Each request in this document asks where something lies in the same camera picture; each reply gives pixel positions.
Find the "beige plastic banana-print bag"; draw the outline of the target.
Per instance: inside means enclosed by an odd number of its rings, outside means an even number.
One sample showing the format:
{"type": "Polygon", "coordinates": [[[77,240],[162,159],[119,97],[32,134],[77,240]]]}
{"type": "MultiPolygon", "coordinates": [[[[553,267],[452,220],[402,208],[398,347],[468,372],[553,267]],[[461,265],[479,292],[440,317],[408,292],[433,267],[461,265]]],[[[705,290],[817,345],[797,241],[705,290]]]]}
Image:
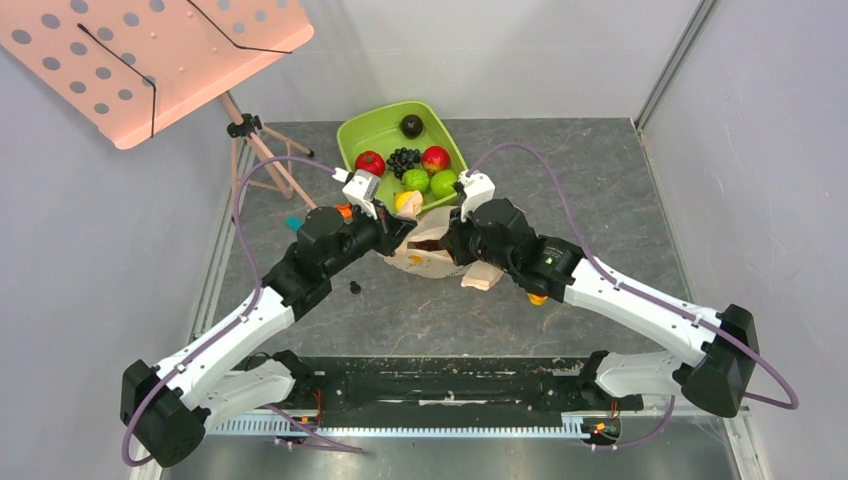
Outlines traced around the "beige plastic banana-print bag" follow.
{"type": "Polygon", "coordinates": [[[482,261],[467,266],[456,266],[442,248],[440,239],[448,230],[453,206],[441,206],[423,213],[423,196],[418,191],[413,192],[413,196],[397,215],[415,219],[418,225],[395,254],[385,256],[384,261],[408,274],[424,278],[460,277],[462,287],[488,291],[495,286],[504,275],[500,269],[482,261]]]}

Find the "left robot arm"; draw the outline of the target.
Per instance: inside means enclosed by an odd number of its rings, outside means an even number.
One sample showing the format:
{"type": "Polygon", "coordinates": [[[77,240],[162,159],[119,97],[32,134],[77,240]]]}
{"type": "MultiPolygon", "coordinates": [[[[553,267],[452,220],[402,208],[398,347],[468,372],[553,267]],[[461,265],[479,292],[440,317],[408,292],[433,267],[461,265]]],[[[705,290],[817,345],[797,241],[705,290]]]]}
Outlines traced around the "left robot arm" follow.
{"type": "Polygon", "coordinates": [[[273,362],[255,375],[225,376],[270,337],[314,309],[334,275],[374,251],[391,256],[416,227],[380,202],[354,207],[345,219],[334,207],[310,211],[283,258],[254,282],[252,293],[182,350],[149,365],[137,360],[122,376],[120,419],[124,462],[163,468],[189,456],[215,423],[268,403],[306,405],[313,379],[273,362]]]}

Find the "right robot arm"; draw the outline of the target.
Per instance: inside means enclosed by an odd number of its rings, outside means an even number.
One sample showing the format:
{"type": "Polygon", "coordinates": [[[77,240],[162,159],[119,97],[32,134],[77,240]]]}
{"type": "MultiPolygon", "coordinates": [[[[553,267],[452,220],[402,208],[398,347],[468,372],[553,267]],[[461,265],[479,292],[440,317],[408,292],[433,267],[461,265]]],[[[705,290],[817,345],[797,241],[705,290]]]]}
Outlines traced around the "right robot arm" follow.
{"type": "Polygon", "coordinates": [[[558,237],[537,234],[507,199],[471,213],[451,210],[440,240],[458,266],[494,267],[529,299],[554,300],[607,317],[662,346],[649,354],[591,355],[577,392],[591,408],[629,395],[681,395],[710,414],[732,418],[745,397],[759,345],[753,315],[689,304],[624,275],[558,237]]]}

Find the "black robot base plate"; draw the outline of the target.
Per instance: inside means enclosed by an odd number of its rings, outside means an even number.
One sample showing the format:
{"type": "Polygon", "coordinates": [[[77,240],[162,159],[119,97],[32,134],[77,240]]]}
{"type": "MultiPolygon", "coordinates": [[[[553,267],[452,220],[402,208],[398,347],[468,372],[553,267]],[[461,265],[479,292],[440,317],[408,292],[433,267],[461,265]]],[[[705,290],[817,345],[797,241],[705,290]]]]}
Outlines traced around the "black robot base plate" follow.
{"type": "Polygon", "coordinates": [[[325,356],[279,352],[295,381],[281,405],[352,411],[377,404],[518,406],[532,411],[640,411],[640,395],[614,398],[592,383],[582,357],[325,356]]]}

